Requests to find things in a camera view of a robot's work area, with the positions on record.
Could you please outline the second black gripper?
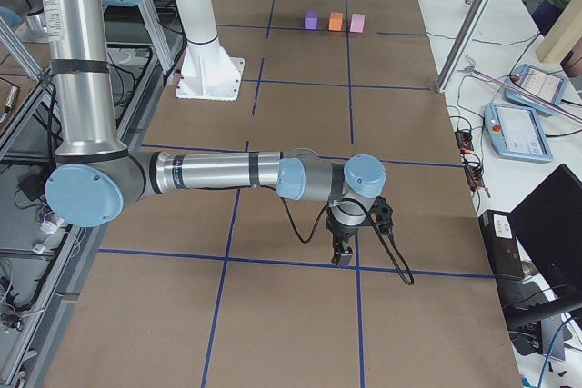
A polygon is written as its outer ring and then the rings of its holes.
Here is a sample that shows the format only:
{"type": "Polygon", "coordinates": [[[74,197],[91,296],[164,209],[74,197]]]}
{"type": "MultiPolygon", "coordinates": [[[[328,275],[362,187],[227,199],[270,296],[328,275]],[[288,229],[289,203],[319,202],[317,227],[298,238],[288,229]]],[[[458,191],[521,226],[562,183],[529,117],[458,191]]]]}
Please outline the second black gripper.
{"type": "Polygon", "coordinates": [[[360,224],[342,224],[335,217],[327,217],[326,229],[332,234],[332,264],[340,265],[341,267],[350,265],[354,253],[349,241],[357,235],[360,228],[360,224]]]}

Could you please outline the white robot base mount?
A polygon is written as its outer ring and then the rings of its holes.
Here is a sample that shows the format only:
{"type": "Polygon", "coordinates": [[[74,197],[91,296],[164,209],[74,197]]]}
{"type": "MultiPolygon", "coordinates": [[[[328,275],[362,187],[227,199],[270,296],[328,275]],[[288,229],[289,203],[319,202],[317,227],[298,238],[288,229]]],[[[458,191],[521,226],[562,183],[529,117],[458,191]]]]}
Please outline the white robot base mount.
{"type": "Polygon", "coordinates": [[[219,41],[212,0],[176,0],[186,51],[176,96],[235,101],[245,60],[231,57],[219,41]]]}

